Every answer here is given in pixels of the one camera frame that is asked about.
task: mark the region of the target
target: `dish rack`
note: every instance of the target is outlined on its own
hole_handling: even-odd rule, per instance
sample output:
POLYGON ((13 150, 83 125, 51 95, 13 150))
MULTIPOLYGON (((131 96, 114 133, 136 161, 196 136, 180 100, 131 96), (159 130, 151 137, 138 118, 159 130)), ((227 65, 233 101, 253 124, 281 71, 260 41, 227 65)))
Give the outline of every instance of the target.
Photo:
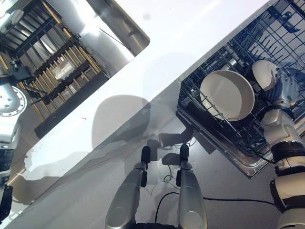
POLYGON ((0 63, 9 69, 14 61, 15 67, 22 66, 28 75, 18 87, 28 92, 41 118, 42 123, 35 129, 41 138, 104 84, 108 76, 48 3, 34 0, 23 11, 22 19, 0 38, 0 63), (54 68, 65 62, 73 71, 60 80, 55 77, 54 68))
MULTIPOLYGON (((186 114, 184 116, 185 119, 188 119, 203 134, 208 133, 208 135, 211 135, 210 133, 213 131, 215 133, 214 136, 221 136, 224 141, 237 147, 247 158, 260 157, 258 159, 266 159, 269 150, 263 136, 260 120, 264 111, 271 104, 260 97, 261 88, 252 73, 252 64, 258 60, 271 61, 278 67, 283 68, 287 74, 295 77, 299 86, 299 102, 292 107, 291 112, 295 117, 296 123, 304 121, 304 0, 278 1, 185 78, 181 84, 177 114, 186 114), (205 76, 220 69, 240 73, 250 82, 255 91, 254 108, 246 118, 240 121, 228 121, 217 107, 210 103, 209 98, 200 91, 200 85, 205 76), (210 103, 210 107, 202 105, 200 95, 203 100, 207 100, 210 103), (208 112, 211 108, 217 111, 216 115, 212 116, 208 112)), ((233 160, 242 161, 244 156, 239 155, 238 157, 238 159, 235 158, 233 160)), ((244 166, 254 167, 254 164, 244 162, 244 166)), ((256 172, 245 173, 251 177, 256 172)))

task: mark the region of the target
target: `white bowl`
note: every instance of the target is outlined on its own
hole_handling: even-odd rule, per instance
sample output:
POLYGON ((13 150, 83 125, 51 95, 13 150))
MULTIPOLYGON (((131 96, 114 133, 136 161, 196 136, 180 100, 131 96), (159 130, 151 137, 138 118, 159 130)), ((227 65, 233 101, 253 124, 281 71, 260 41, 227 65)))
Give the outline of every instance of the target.
MULTIPOLYGON (((240 74, 218 70, 208 74, 201 83, 201 92, 228 121, 245 118, 253 109, 254 92, 250 83, 240 74)), ((205 108, 216 118, 223 118, 200 94, 205 108)))
POLYGON ((276 84, 277 66, 270 61, 256 61, 252 65, 253 75, 264 91, 268 91, 276 84))

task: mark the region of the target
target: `countertop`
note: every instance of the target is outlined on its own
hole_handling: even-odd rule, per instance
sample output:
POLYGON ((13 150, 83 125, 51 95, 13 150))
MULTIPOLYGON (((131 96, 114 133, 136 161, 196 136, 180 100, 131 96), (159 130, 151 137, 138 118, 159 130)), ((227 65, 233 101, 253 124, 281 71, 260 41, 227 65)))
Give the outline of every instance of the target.
MULTIPOLYGON (((27 152, 25 168, 10 185, 18 176, 59 179, 152 100, 150 107, 162 104, 175 112, 179 82, 273 2, 117 0, 149 37, 149 45, 27 152)), ((161 124, 157 121, 155 128, 161 124)), ((45 179, 33 190, 35 196, 55 182, 45 179)), ((13 202, 3 225, 26 207, 13 202)))

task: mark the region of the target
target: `metal rack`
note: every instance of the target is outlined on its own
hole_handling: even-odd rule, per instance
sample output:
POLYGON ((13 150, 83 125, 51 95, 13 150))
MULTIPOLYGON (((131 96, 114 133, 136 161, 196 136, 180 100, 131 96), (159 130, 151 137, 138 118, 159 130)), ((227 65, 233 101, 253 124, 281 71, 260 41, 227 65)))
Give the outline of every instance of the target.
MULTIPOLYGON (((46 2, 34 0, 24 9, 22 19, 6 35, 0 38, 0 61, 4 68, 10 68, 11 61, 19 61, 31 76, 18 83, 18 87, 28 91, 31 104, 44 124, 40 137, 54 127, 55 112, 66 104, 78 91, 89 87, 96 76, 104 83, 105 74, 96 61, 86 52, 58 15, 46 2), (74 70, 63 81, 56 79, 53 69, 64 61, 69 61, 74 70)), ((76 107, 84 98, 74 98, 76 107)))
MULTIPOLYGON (((213 128, 232 141, 247 156, 266 153, 267 143, 260 125, 262 111, 267 101, 255 97, 252 112, 243 120, 229 122, 200 91, 202 80, 209 73, 227 69, 240 73, 259 94, 260 87, 252 74, 252 64, 258 60, 269 60, 286 73, 294 74, 299 85, 299 100, 305 99, 305 2, 304 0, 280 0, 251 22, 246 28, 220 48, 212 57, 190 74, 181 86, 179 106, 192 109, 197 116, 213 118, 213 128), (207 100, 210 107, 202 105, 207 100), (207 110, 214 108, 218 113, 212 117, 207 110)), ((305 108, 292 108, 295 121, 303 119, 305 108)))

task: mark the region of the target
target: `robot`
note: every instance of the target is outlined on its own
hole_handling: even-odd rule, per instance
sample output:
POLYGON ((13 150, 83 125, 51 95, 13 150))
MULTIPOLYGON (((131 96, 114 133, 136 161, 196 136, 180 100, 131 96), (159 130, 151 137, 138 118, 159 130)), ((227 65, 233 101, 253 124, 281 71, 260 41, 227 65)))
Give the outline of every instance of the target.
MULTIPOLYGON (((276 162, 277 178, 270 183, 274 204, 283 213, 278 229, 305 229, 305 148, 295 130, 289 113, 293 82, 287 83, 285 73, 278 70, 281 94, 261 120, 264 137, 271 147, 276 162)), ((20 120, 27 106, 24 93, 11 86, 11 76, 0 66, 0 221, 10 213, 12 186, 9 180, 10 165, 20 134, 20 120)), ((155 223, 136 223, 135 213, 139 205, 140 189, 146 186, 150 148, 142 149, 141 161, 134 166, 117 190, 106 216, 106 229, 205 229, 207 217, 201 188, 188 162, 189 148, 180 148, 180 170, 177 186, 180 186, 177 227, 155 223)))
MULTIPOLYGON (((277 229, 305 229, 305 148, 295 130, 290 107, 296 103, 297 89, 293 77, 288 77, 281 69, 276 69, 276 88, 266 92, 274 94, 273 105, 268 107, 261 124, 264 137, 271 147, 275 161, 277 178, 270 182, 274 205, 283 213, 277 229)), ((141 162, 134 166, 119 187, 106 216, 106 229, 205 229, 207 217, 201 188, 192 166, 187 162, 189 148, 180 148, 180 170, 176 184, 180 186, 178 227, 156 223, 135 223, 135 213, 139 205, 141 187, 146 185, 147 165, 150 149, 142 150, 141 162)))

